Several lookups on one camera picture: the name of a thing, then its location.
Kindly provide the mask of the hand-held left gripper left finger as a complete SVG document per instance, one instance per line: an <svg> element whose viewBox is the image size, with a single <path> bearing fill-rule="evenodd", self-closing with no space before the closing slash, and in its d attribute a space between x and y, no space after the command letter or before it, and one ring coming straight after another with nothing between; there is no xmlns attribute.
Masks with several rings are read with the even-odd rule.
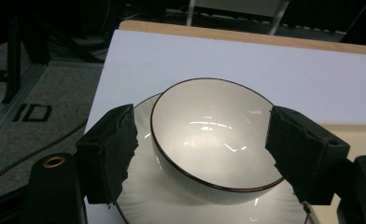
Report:
<svg viewBox="0 0 366 224"><path fill-rule="evenodd" d="M128 178L138 147L134 106L106 112L78 141L78 171L84 195L91 204L115 203Z"/></svg>

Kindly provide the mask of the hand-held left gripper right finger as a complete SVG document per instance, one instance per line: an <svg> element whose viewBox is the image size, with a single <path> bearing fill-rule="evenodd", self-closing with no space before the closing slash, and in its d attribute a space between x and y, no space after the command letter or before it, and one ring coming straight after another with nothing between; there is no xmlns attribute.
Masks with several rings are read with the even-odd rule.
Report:
<svg viewBox="0 0 366 224"><path fill-rule="evenodd" d="M301 203L329 205L335 194L350 192L350 145L305 115L273 106L265 148Z"/></svg>

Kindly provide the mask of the white fluted plate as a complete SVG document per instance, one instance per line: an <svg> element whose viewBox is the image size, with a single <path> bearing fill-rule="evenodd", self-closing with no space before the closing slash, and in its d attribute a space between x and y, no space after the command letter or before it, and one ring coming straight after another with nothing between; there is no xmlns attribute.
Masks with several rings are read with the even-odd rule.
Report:
<svg viewBox="0 0 366 224"><path fill-rule="evenodd" d="M154 153L149 118L158 97L134 108L138 147L122 183L118 209L128 224L304 224L307 215L288 182L235 205L200 202L174 184Z"/></svg>

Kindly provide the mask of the white bowl with brown rim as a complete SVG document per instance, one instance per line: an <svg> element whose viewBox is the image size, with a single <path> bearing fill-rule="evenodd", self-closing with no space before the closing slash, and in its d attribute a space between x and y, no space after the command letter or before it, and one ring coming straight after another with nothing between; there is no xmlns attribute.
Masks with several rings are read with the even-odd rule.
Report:
<svg viewBox="0 0 366 224"><path fill-rule="evenodd" d="M215 204L252 201L283 181L265 148L273 104L218 78L176 83L150 114L162 169L194 198Z"/></svg>

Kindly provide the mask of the beige tray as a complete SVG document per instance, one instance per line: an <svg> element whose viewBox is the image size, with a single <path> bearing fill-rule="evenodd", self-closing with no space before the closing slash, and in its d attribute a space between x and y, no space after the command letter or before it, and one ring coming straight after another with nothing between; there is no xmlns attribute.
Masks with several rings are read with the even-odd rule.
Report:
<svg viewBox="0 0 366 224"><path fill-rule="evenodd" d="M343 139L350 145L348 158L366 155L366 124L321 123L321 126ZM331 205L311 205L311 218L315 224L339 224L337 207L340 198L333 196Z"/></svg>

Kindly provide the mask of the black metal stand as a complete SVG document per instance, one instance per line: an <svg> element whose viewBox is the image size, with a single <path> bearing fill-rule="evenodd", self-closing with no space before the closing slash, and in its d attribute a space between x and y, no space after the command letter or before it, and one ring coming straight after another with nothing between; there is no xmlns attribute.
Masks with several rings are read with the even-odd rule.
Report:
<svg viewBox="0 0 366 224"><path fill-rule="evenodd" d="M41 19L34 13L17 12L8 25L7 78L3 104L8 104L21 88L21 47L34 64L48 64L49 51Z"/></svg>

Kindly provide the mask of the white metal frame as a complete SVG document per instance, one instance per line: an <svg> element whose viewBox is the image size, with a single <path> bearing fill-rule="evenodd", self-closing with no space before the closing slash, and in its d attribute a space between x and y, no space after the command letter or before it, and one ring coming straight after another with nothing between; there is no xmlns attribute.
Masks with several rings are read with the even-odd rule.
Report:
<svg viewBox="0 0 366 224"><path fill-rule="evenodd" d="M191 26L194 9L204 7L215 10L271 17L270 35L274 35L290 0L190 0L186 25Z"/></svg>

